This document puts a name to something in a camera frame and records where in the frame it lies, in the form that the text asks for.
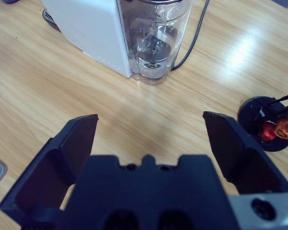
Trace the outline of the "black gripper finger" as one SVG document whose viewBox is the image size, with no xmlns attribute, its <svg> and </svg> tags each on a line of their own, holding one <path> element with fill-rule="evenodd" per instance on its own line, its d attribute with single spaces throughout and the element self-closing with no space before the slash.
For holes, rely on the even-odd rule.
<svg viewBox="0 0 288 230">
<path fill-rule="evenodd" d="M 19 225 L 57 225 L 60 206 L 91 153 L 97 115 L 69 120 L 29 163 L 0 203 Z"/>
<path fill-rule="evenodd" d="M 227 115 L 203 113 L 212 153 L 240 194 L 288 192 L 288 181 L 263 148 Z"/>
</svg>

